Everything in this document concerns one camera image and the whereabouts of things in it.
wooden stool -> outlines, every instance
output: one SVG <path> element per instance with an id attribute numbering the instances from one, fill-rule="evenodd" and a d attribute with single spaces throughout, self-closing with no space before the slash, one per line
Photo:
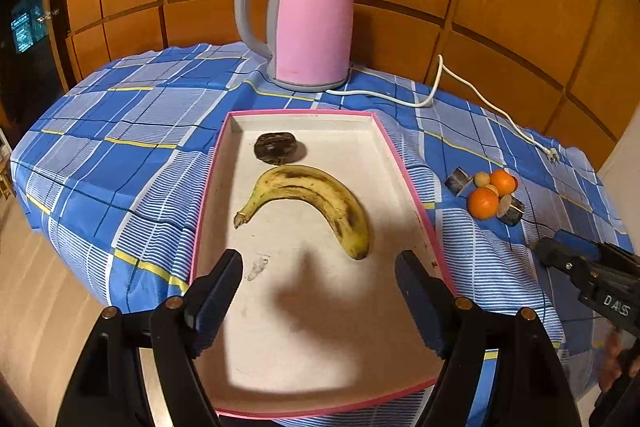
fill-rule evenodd
<path id="1" fill-rule="evenodd" d="M 9 196 L 15 197 L 14 184 L 11 181 L 11 169 L 9 156 L 5 156 L 0 161 L 0 192 L 4 196 L 5 200 L 9 199 Z"/>

bolt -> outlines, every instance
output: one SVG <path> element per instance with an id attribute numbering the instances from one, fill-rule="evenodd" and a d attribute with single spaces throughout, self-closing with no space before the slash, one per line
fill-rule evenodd
<path id="1" fill-rule="evenodd" d="M 100 316 L 104 319 L 112 319 L 117 314 L 118 314 L 118 309 L 116 308 L 116 306 L 107 306 L 105 309 L 102 310 L 102 313 L 100 314 Z"/>
<path id="2" fill-rule="evenodd" d="M 180 306 L 182 306 L 182 297 L 173 296 L 169 297 L 166 301 L 164 301 L 164 305 L 170 310 L 177 310 Z"/>
<path id="3" fill-rule="evenodd" d="M 458 297 L 456 299 L 456 308 L 458 308 L 459 310 L 470 310 L 473 307 L 473 302 L 471 302 L 469 299 L 467 299 L 466 297 Z"/>
<path id="4" fill-rule="evenodd" d="M 533 311 L 531 308 L 523 308 L 523 309 L 521 309 L 520 310 L 520 315 L 522 315 L 522 317 L 524 317 L 528 321 L 535 320 L 535 318 L 537 317 L 536 312 Z"/>

kettle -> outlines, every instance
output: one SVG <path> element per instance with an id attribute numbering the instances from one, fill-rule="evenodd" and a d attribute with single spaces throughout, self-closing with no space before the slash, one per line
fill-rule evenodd
<path id="1" fill-rule="evenodd" d="M 349 72 L 353 0 L 269 0 L 267 42 L 249 22 L 249 0 L 234 0 L 238 33 L 269 59 L 267 74 L 280 87 L 317 92 L 340 86 Z"/>

plaid tablecloth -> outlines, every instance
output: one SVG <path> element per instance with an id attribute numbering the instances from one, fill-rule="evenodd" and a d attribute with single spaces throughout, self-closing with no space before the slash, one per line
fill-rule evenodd
<path id="1" fill-rule="evenodd" d="M 346 87 L 411 102 L 430 89 L 364 68 L 353 68 Z M 571 288 L 536 267 L 530 248 L 565 229 L 631 250 L 602 183 L 580 150 L 531 132 L 558 149 L 561 161 L 549 163 L 502 118 L 445 92 L 420 109 L 362 95 L 290 92 L 267 81 L 264 59 L 242 42 L 123 58 L 80 82 L 22 138 L 11 159 L 18 199 L 31 226 L 101 302 L 126 312 L 153 308 L 188 287 L 196 220 L 225 115 L 270 108 L 375 111 L 436 228 L 458 292 L 491 311 L 532 307 L 560 346 L 574 392 L 593 380 L 598 320 L 564 305 L 575 299 Z M 472 219 L 465 198 L 442 184 L 458 166 L 514 174 L 525 205 L 521 224 Z M 492 359 L 489 353 L 488 366 Z"/>

white power cord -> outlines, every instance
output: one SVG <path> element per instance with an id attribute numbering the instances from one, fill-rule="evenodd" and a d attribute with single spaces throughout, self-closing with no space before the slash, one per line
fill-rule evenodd
<path id="1" fill-rule="evenodd" d="M 482 96 L 482 94 L 480 94 L 480 91 L 478 91 L 476 89 L 476 86 L 474 86 L 471 82 L 468 82 L 467 80 L 465 80 L 461 76 L 457 76 L 453 71 L 449 70 L 444 65 L 444 62 L 442 60 L 442 55 L 438 55 L 438 72 L 436 73 L 436 79 L 433 82 L 433 87 L 431 87 L 431 92 L 427 95 L 427 98 L 425 98 L 421 102 L 417 102 L 417 103 L 405 102 L 404 100 L 398 100 L 397 98 L 394 98 L 394 97 L 389 96 L 387 94 L 382 94 L 381 92 L 367 91 L 367 90 L 363 90 L 363 89 L 355 89 L 355 90 L 350 90 L 350 91 L 347 91 L 347 90 L 338 91 L 338 90 L 335 90 L 335 89 L 327 89 L 326 92 L 329 93 L 329 94 L 335 94 L 337 96 L 349 96 L 350 94 L 365 94 L 365 95 L 368 95 L 368 96 L 375 96 L 377 98 L 382 98 L 384 100 L 388 100 L 389 102 L 398 103 L 399 105 L 404 105 L 405 107 L 413 107 L 413 108 L 425 107 L 426 105 L 428 105 L 433 100 L 433 97 L 436 94 L 436 91 L 438 90 L 438 86 L 440 85 L 440 76 L 442 75 L 442 71 L 443 70 L 446 71 L 447 73 L 449 73 L 450 76 L 455 78 L 457 81 L 462 82 L 463 84 L 465 84 L 465 86 L 468 86 L 471 89 L 473 89 L 474 92 L 476 93 L 476 95 L 478 95 L 478 97 L 480 98 L 480 100 L 482 100 L 486 105 L 491 107 L 491 109 L 493 109 L 495 112 L 498 112 L 501 115 L 503 115 L 503 117 L 505 117 L 509 121 L 509 123 L 511 124 L 511 126 L 513 127 L 515 132 L 518 133 L 518 135 L 525 142 L 530 143 L 531 145 L 537 147 L 543 153 L 545 153 L 545 155 L 549 159 L 549 161 L 556 162 L 556 161 L 558 161 L 560 159 L 559 155 L 558 155 L 558 151 L 556 151 L 556 149 L 554 149 L 554 148 L 548 149 L 547 147 L 545 147 L 541 143 L 538 143 L 537 141 L 535 141 L 532 137 L 527 136 L 526 134 L 524 134 L 523 131 L 520 129 L 520 127 L 518 127 L 516 125 L 516 123 L 513 120 L 511 120 L 511 117 L 506 112 L 501 110 L 499 107 L 495 107 L 494 104 L 492 104 L 484 96 Z"/>

